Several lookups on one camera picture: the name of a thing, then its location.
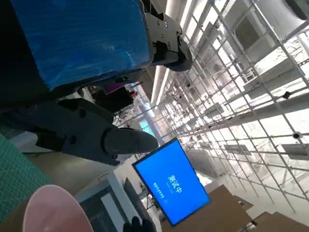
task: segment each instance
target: blue screen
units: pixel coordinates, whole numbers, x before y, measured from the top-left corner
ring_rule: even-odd
[[[177,140],[136,164],[135,168],[172,225],[210,201]]]

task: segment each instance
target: blue plastic wrap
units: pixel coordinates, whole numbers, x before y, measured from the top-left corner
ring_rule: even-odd
[[[149,62],[139,0],[11,0],[50,90]]]

